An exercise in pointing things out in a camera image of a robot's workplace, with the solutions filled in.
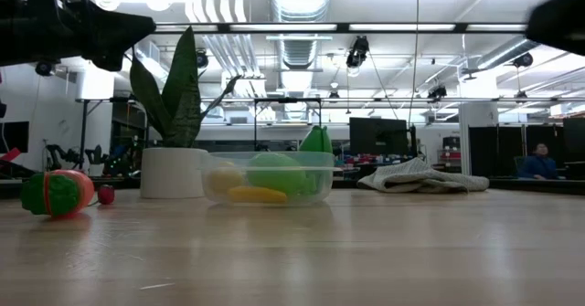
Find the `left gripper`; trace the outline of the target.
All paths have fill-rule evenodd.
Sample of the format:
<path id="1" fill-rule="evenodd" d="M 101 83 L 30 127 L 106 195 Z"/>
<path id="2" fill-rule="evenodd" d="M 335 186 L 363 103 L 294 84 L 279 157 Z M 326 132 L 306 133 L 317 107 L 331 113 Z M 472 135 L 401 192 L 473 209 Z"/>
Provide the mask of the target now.
<path id="1" fill-rule="evenodd" d="M 80 55 L 85 5 L 91 44 L 102 53 L 90 61 L 99 69 L 121 71 L 124 52 L 156 30 L 150 16 L 107 11 L 88 0 L 0 0 L 0 66 Z"/>

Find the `small round red toy fruit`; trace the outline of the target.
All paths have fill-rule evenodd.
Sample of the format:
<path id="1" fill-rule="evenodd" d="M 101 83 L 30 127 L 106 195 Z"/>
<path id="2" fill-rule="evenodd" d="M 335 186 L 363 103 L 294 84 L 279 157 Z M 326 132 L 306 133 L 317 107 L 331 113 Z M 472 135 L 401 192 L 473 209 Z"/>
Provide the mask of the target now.
<path id="1" fill-rule="evenodd" d="M 101 185 L 97 192 L 95 204 L 111 205 L 115 200 L 115 189 L 112 185 Z"/>

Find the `green and orange toy vegetable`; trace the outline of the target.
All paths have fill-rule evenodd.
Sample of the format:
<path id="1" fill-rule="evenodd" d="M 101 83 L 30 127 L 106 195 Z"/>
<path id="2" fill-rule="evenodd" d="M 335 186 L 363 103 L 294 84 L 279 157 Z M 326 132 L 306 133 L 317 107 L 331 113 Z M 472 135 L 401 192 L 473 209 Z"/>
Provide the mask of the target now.
<path id="1" fill-rule="evenodd" d="M 94 196 L 91 179 L 75 170 L 34 174 L 23 183 L 21 206 L 36 216 L 64 217 L 79 213 Z"/>

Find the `yellow toy lemon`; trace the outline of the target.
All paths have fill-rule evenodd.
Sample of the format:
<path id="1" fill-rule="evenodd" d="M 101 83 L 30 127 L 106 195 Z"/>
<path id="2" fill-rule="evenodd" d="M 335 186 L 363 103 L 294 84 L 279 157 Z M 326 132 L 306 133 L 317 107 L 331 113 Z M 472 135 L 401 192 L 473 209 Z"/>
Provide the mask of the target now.
<path id="1" fill-rule="evenodd" d="M 208 189 L 216 195 L 224 195 L 229 189 L 245 185 L 245 177 L 231 162 L 221 162 L 206 173 Z"/>

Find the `yellow toy banana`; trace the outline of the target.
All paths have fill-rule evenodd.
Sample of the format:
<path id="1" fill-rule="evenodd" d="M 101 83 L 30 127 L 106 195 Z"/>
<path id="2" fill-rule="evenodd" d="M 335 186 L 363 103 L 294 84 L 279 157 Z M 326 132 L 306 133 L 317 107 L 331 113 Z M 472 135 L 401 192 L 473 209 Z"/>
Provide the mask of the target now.
<path id="1" fill-rule="evenodd" d="M 233 203 L 284 204 L 287 195 L 283 192 L 257 186 L 237 186 L 228 190 L 229 200 Z"/>

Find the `large green toy fruit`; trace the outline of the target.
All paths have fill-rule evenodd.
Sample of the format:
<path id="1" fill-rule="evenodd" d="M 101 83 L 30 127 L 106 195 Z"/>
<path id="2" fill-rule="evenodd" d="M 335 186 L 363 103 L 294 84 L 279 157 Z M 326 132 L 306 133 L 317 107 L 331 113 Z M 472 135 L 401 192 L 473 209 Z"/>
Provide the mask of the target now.
<path id="1" fill-rule="evenodd" d="M 305 187 L 306 172 L 300 167 L 301 164 L 288 155 L 260 153 L 249 161 L 246 176 L 251 185 L 294 195 Z"/>

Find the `grey-white waffle towel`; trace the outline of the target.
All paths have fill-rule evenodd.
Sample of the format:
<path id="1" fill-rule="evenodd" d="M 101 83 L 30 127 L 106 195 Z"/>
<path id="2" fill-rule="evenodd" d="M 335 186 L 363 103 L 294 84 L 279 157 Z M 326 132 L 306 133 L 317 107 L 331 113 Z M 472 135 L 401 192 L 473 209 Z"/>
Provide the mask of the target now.
<path id="1" fill-rule="evenodd" d="M 419 158 L 402 164 L 379 166 L 373 174 L 362 177 L 356 183 L 358 188 L 387 194 L 483 192 L 489 184 L 490 181 L 482 176 L 440 172 Z"/>

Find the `green toy bell pepper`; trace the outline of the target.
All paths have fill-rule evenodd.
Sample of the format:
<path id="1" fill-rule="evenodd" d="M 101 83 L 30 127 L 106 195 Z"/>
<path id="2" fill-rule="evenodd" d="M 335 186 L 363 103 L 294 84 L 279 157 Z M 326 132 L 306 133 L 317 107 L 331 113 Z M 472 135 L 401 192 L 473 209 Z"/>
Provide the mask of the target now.
<path id="1" fill-rule="evenodd" d="M 300 144 L 302 164 L 317 167 L 333 167 L 335 156 L 326 126 L 314 126 Z"/>

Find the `clear plastic tupperware container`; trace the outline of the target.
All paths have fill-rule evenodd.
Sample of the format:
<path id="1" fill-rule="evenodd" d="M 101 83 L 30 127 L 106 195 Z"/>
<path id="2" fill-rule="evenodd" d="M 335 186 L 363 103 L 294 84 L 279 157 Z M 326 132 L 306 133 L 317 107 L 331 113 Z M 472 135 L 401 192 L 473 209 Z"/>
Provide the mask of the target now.
<path id="1" fill-rule="evenodd" d="M 254 186 L 248 182 L 246 173 L 249 170 L 248 163 L 256 155 L 260 153 L 281 153 L 288 155 L 301 164 L 300 169 L 306 172 L 306 181 L 303 191 L 294 195 L 287 195 L 287 202 L 284 204 L 263 204 L 263 203 L 233 203 L 229 200 L 228 193 L 224 195 L 216 195 L 212 193 L 206 183 L 206 173 L 212 170 L 221 162 L 234 163 L 245 177 L 246 186 Z M 206 165 L 202 168 L 202 183 L 205 197 L 213 202 L 224 205 L 244 205 L 244 206 L 308 206 L 320 203 L 325 200 L 333 186 L 334 173 L 339 169 L 333 167 L 317 167 L 302 164 L 302 153 L 295 152 L 234 152 L 234 153 L 211 153 Z"/>

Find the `white plant pot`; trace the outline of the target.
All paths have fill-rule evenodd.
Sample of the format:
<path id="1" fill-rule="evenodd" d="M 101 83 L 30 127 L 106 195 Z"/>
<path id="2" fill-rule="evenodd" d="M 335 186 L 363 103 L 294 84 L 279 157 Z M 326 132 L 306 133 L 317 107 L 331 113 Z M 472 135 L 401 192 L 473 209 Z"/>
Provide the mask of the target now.
<path id="1" fill-rule="evenodd" d="M 145 149 L 141 167 L 141 198 L 203 197 L 202 168 L 208 158 L 208 151 L 195 148 Z"/>

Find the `white column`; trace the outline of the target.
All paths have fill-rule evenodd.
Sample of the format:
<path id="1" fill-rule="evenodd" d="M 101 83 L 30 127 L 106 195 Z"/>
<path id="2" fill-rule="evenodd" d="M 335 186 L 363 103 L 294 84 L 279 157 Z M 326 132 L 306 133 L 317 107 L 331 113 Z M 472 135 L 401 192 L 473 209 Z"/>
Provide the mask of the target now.
<path id="1" fill-rule="evenodd" d="M 459 107 L 462 173 L 487 176 L 494 166 L 495 102 L 467 102 Z"/>

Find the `small shelf with red bins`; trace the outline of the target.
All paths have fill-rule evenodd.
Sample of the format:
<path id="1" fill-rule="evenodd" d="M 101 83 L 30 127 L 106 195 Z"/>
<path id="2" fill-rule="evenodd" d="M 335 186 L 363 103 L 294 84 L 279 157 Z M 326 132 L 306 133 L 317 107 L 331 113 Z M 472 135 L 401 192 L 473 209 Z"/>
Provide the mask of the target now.
<path id="1" fill-rule="evenodd" d="M 444 137 L 437 154 L 439 163 L 459 163 L 462 155 L 461 138 L 457 136 Z"/>

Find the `large black monitor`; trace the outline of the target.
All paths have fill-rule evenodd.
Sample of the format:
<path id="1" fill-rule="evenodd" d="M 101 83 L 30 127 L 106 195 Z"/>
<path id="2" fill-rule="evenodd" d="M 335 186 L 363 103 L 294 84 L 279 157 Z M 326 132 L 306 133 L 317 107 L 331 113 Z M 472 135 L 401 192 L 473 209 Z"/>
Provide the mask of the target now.
<path id="1" fill-rule="evenodd" d="M 349 141 L 352 153 L 374 155 L 406 155 L 407 122 L 372 118 L 349 119 Z"/>

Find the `black wall screen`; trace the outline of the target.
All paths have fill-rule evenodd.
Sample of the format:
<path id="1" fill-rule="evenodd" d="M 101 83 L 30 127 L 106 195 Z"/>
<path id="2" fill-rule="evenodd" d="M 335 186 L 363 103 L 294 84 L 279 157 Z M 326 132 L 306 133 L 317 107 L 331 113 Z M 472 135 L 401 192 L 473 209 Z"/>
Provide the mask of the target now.
<path id="1" fill-rule="evenodd" d="M 8 153 L 17 148 L 21 153 L 28 152 L 29 122 L 0 122 L 0 153 Z"/>

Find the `black overhead frame bar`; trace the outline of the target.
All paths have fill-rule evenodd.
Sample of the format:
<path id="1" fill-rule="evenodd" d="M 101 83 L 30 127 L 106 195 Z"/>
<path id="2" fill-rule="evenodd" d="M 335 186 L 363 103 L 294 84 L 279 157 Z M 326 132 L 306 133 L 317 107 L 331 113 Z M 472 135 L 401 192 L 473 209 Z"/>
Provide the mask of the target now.
<path id="1" fill-rule="evenodd" d="M 158 23 L 155 35 L 195 34 L 523 34 L 517 23 Z"/>

